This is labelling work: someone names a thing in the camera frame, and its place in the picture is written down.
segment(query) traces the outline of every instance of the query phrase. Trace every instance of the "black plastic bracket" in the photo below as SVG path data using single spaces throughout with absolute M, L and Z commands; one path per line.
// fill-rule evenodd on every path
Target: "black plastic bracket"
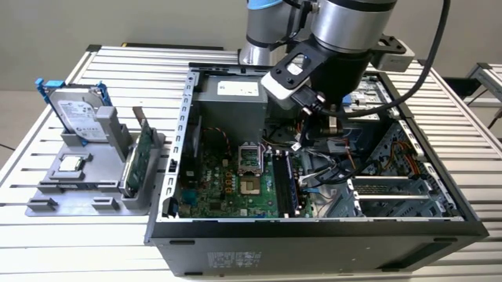
M 477 63 L 477 66 L 481 69 L 492 69 L 492 67 L 487 63 Z
M 455 91 L 460 99 L 472 95 L 480 86 L 480 82 L 475 78 L 452 78 L 441 77 L 449 88 Z
M 302 55 L 306 61 L 302 61 L 302 68 L 298 74 L 292 74 L 286 66 L 297 55 Z M 309 77 L 315 69 L 328 60 L 328 56 L 319 52 L 309 44 L 302 41 L 290 50 L 286 56 L 274 65 L 270 76 L 276 82 L 286 89 L 294 89 L 298 84 Z
M 102 45 L 90 44 L 86 46 L 85 52 L 97 52 L 98 50 L 101 50 L 101 46 Z

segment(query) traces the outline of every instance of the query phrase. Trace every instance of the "label sticker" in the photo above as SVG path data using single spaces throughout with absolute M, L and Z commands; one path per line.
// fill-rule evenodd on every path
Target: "label sticker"
M 214 251 L 206 253 L 210 268 L 257 267 L 260 251 Z
M 257 82 L 220 81 L 217 94 L 226 96 L 257 96 Z
M 81 101 L 61 100 L 57 102 L 61 107 L 62 115 L 73 129 L 74 134 L 89 142 L 106 141 L 102 127 L 94 121 L 96 114 L 92 106 Z

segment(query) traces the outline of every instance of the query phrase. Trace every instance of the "white wall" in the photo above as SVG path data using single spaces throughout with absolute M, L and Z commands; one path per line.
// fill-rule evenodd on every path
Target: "white wall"
M 387 33 L 424 57 L 440 0 L 399 0 Z M 452 0 L 436 60 L 461 76 L 475 62 L 502 62 L 500 0 Z M 33 79 L 64 78 L 89 43 L 241 46 L 244 0 L 0 0 L 0 89 L 30 90 Z

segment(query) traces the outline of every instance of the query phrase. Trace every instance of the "white table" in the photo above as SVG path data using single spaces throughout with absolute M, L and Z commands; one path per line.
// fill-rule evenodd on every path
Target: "white table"
M 118 119 L 137 130 L 130 107 L 170 139 L 188 62 L 234 63 L 236 53 L 101 47 L 85 52 L 66 83 L 102 81 Z M 388 73 L 403 94 L 421 66 Z M 502 281 L 502 145 L 435 71 L 407 101 L 420 129 L 484 222 L 489 237 L 420 270 L 376 276 L 210 277 L 204 280 Z M 25 203 L 61 146 L 61 124 L 43 110 L 0 171 L 0 203 Z M 168 143 L 158 169 L 165 169 Z M 162 173 L 156 183 L 161 185 Z M 142 246 L 146 216 L 26 217 L 25 206 L 0 207 L 0 281 L 168 281 L 174 278 L 154 247 Z

